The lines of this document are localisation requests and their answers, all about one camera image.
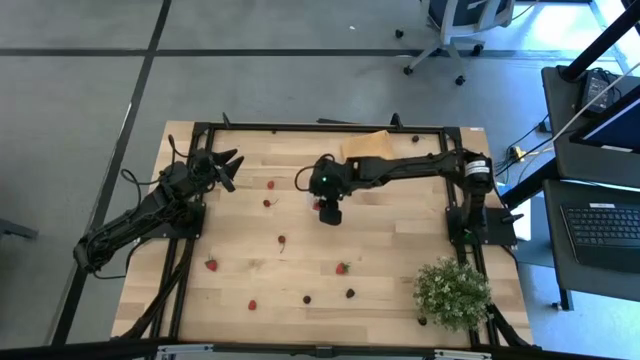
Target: office chair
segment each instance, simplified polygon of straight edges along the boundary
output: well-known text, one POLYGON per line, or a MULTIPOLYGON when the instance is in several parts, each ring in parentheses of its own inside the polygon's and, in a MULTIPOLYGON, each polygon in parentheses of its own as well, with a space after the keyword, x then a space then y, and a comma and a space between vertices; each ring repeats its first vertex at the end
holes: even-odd
MULTIPOLYGON (((461 75, 455 80, 456 85, 466 81, 464 65, 455 43, 475 44, 471 56, 478 56, 484 49, 484 41, 471 39, 468 36, 493 29, 496 26, 507 27, 511 24, 515 0, 420 0, 422 13, 427 26, 440 32, 438 41, 425 49, 411 64, 403 69, 410 75, 413 69, 429 55, 439 55, 446 48, 449 55, 460 66, 461 75)), ((396 29, 396 38, 401 38, 404 31, 396 29)))

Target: laptop keyboard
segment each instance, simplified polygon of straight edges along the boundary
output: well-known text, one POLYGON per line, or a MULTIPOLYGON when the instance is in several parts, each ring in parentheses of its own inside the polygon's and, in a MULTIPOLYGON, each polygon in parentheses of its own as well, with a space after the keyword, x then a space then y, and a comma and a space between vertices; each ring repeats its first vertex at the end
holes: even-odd
POLYGON ((575 245, 640 247, 640 210, 636 208, 599 208, 589 204, 561 208, 575 245))

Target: black desk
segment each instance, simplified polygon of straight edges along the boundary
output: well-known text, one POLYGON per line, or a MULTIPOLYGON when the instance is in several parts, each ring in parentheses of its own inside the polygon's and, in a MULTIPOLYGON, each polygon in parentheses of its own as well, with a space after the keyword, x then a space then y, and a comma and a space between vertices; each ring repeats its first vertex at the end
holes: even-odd
MULTIPOLYGON (((562 80, 555 67, 542 69, 542 84, 551 128, 556 134, 575 115, 574 106, 582 85, 581 82, 569 83, 562 80)), ((617 87, 622 94, 626 94, 637 85, 640 85, 640 78, 626 77, 617 87)), ((589 119, 580 117, 568 131, 577 129, 588 121, 589 119)), ((575 144, 569 141, 569 134, 558 138, 554 147, 556 156, 553 160, 502 196, 510 208, 517 207, 542 190, 542 181, 545 179, 574 179, 640 187, 640 155, 575 144)))
POLYGON ((640 274, 584 266, 575 260, 560 212, 562 203, 575 202, 576 199, 588 202, 640 203, 640 193, 552 180, 545 180, 543 189, 561 297, 567 296, 566 290, 576 290, 640 301, 640 274))

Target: wooden tabletop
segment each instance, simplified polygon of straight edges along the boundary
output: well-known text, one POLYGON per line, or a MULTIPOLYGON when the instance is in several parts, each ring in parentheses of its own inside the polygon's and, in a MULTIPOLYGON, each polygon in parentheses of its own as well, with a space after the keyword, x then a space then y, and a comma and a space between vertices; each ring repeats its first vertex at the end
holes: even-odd
MULTIPOLYGON (((154 174, 169 164, 172 134, 187 152, 193 122, 168 122, 154 174)), ((488 154, 481 128, 462 128, 467 149, 488 154)), ((358 191, 341 202, 343 222, 320 223, 307 193, 295 189, 298 170, 324 153, 340 159, 349 133, 216 131, 214 151, 237 148, 245 156, 237 190, 207 194, 204 229, 196 241, 179 338, 200 342, 262 344, 466 347, 467 332, 420 326, 412 299, 413 276, 423 264, 455 256, 448 242, 445 181, 438 177, 396 181, 358 191), (267 189, 275 182, 273 190, 267 189), (266 208, 263 200, 273 206, 266 208), (277 238, 286 237, 281 252, 277 238), (204 263, 213 258, 218 270, 204 263), (336 275, 338 263, 348 275, 336 275), (356 295, 347 298, 353 289, 356 295), (310 296, 311 303, 303 303, 310 296), (249 311, 250 300, 257 309, 249 311)), ((439 153, 436 135, 391 134, 396 157, 439 153)), ((300 176, 306 187, 309 172, 300 176)), ((492 193, 489 207, 499 206, 492 193)), ((113 335, 128 330, 158 290, 166 240, 150 241, 131 260, 113 335)), ((501 248, 484 246, 492 298, 520 336, 532 341, 518 273, 501 248)), ((179 259, 181 251, 176 254, 179 259)), ((163 318, 168 332, 173 296, 163 318)), ((481 338, 486 336, 481 331, 481 338)))

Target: red strawberry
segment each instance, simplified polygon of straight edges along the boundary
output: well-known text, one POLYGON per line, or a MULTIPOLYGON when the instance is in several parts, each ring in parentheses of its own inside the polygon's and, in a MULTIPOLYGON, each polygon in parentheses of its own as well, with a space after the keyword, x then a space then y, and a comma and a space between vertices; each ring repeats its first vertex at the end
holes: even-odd
POLYGON ((338 275, 345 275, 348 272, 349 272, 349 264, 340 263, 336 267, 336 274, 338 274, 338 275))
POLYGON ((218 270, 218 262, 210 259, 204 262, 204 266, 207 267, 207 269, 211 270, 211 271, 216 271, 218 270))

